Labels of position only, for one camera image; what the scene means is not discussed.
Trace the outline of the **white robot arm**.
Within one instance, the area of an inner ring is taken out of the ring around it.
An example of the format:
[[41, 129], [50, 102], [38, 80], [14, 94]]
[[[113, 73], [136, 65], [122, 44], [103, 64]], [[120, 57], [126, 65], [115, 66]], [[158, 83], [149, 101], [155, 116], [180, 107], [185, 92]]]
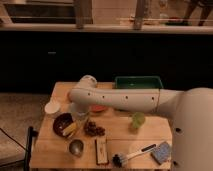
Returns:
[[170, 119], [171, 171], [213, 171], [213, 88], [100, 89], [93, 76], [85, 75], [70, 97], [79, 113], [98, 104]]

